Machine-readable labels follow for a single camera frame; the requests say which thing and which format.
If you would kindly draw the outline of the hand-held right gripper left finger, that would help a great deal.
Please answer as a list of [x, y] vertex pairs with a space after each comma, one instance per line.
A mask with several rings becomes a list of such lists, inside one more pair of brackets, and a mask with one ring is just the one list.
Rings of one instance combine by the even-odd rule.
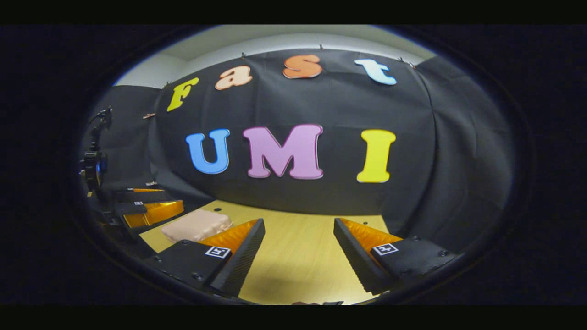
[[251, 220], [201, 242], [181, 240], [149, 265], [195, 290], [237, 298], [265, 233], [263, 219]]

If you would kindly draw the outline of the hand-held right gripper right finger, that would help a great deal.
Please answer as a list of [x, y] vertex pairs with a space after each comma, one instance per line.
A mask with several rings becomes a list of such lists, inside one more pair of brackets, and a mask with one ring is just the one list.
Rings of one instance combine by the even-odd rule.
[[334, 220], [334, 236], [365, 291], [373, 295], [415, 286], [459, 259], [420, 236], [400, 238], [348, 219]]

